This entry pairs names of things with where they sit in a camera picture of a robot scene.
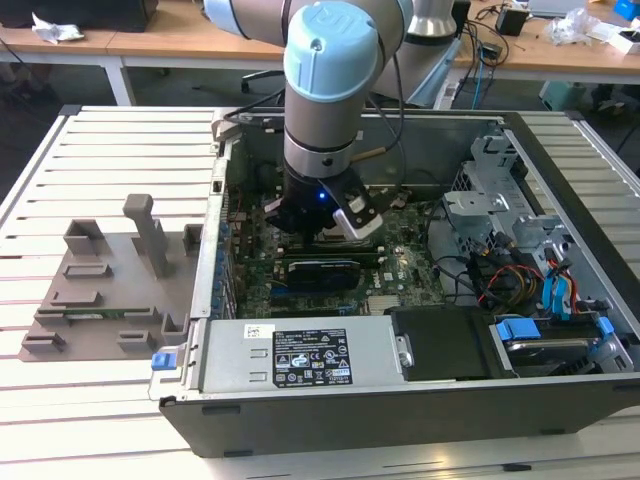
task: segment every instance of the plastic bag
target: plastic bag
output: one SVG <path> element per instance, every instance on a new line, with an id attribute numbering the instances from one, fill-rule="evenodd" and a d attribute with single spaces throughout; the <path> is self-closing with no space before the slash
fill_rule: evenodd
<path id="1" fill-rule="evenodd" d="M 565 18 L 553 19 L 544 31 L 554 45 L 578 42 L 591 45 L 591 39 L 587 33 L 599 23 L 600 20 L 590 16 L 585 8 L 574 8 Z"/>
<path id="2" fill-rule="evenodd" d="M 80 33 L 80 30 L 75 25 L 56 25 L 55 23 L 49 23 L 39 19 L 35 13 L 32 13 L 31 16 L 33 17 L 34 24 L 31 30 L 41 39 L 54 45 L 57 45 L 59 42 L 84 38 L 84 35 Z"/>

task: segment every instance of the wooden desk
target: wooden desk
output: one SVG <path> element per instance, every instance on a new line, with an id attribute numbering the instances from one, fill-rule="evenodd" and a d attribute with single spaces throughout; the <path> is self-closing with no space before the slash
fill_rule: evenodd
<path id="1" fill-rule="evenodd" d="M 469 19 L 475 19 L 482 8 L 501 3 L 475 0 Z M 614 4 L 612 0 L 589 4 L 589 13 L 604 22 L 629 25 L 613 12 Z M 494 27 L 496 19 L 497 15 L 489 15 L 482 23 Z M 538 70 L 573 74 L 640 74 L 640 55 L 622 55 L 612 46 L 597 40 L 593 40 L 591 45 L 554 46 L 543 33 L 548 23 L 548 20 L 533 18 L 525 23 L 519 37 L 505 37 L 510 45 L 509 58 L 498 67 L 496 73 L 498 70 Z M 479 27 L 478 35 L 483 41 L 503 46 L 502 40 L 486 28 Z M 455 62 L 457 67 L 468 67 L 471 63 L 471 42 L 468 35 L 464 35 L 464 39 L 465 45 Z"/>
<path id="2" fill-rule="evenodd" d="M 161 0 L 144 34 L 118 32 L 111 55 L 187 57 L 282 62 L 283 50 L 224 32 L 190 0 Z"/>
<path id="3" fill-rule="evenodd" d="M 497 0 L 474 0 L 470 18 Z M 612 12 L 614 0 L 590 5 L 590 12 L 604 21 L 624 22 Z M 496 16 L 485 22 L 495 24 Z M 591 46 L 554 47 L 542 34 L 546 20 L 527 22 L 521 36 L 509 38 L 509 59 L 495 71 L 495 78 L 516 80 L 565 80 L 585 83 L 640 83 L 640 56 L 623 56 L 608 45 L 596 41 Z M 282 49 L 256 41 L 247 41 L 225 33 L 206 18 L 191 0 L 160 0 L 158 11 L 145 33 L 87 31 L 78 42 L 51 45 L 29 29 L 3 29 L 0 36 L 31 63 L 62 63 L 102 66 L 109 78 L 118 105 L 135 104 L 127 76 L 127 67 L 206 68 L 269 70 L 282 68 Z M 500 44 L 489 30 L 480 28 L 484 41 Z M 442 92 L 462 79 L 471 63 L 470 42 L 465 45 L 447 77 Z M 15 59 L 0 48 L 0 61 Z"/>
<path id="4" fill-rule="evenodd" d="M 78 53 L 106 55 L 107 45 L 116 32 L 108 30 L 84 30 L 85 38 L 74 42 L 62 42 L 54 45 L 45 42 L 30 28 L 4 28 L 0 26 L 0 38 L 14 52 L 24 53 Z M 0 51 L 7 49 L 0 43 Z"/>

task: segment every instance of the aluminum extrusion table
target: aluminum extrusion table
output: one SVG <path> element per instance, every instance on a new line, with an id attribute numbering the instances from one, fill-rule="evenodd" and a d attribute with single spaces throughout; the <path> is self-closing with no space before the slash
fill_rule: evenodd
<path id="1" fill-rule="evenodd" d="M 577 435 L 203 460 L 148 399 L 150 362 L 17 360 L 71 218 L 97 217 L 104 232 L 133 231 L 122 201 L 140 192 L 156 199 L 153 213 L 166 231 L 202 221 L 212 111 L 100 107 L 60 116 L 0 207 L 0 478 L 590 480 L 640 471 L 640 408 Z M 584 122 L 523 116 L 640 274 L 637 179 Z M 514 463 L 532 470 L 504 473 Z"/>

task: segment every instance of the table leg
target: table leg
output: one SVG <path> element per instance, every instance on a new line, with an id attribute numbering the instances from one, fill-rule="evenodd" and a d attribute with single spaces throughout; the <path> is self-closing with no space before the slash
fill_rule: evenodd
<path id="1" fill-rule="evenodd" d="M 118 106 L 135 106 L 136 99 L 133 95 L 131 83 L 129 82 L 127 67 L 122 64 L 122 59 L 120 57 L 109 58 L 104 65 L 104 69 L 107 72 L 107 77 L 113 90 L 113 96 Z"/>

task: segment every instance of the warning label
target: warning label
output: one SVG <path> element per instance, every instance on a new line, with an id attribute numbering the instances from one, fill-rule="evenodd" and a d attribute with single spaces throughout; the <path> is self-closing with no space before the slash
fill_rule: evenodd
<path id="1" fill-rule="evenodd" d="M 351 385 L 347 332 L 273 332 L 273 383 L 278 388 Z"/>

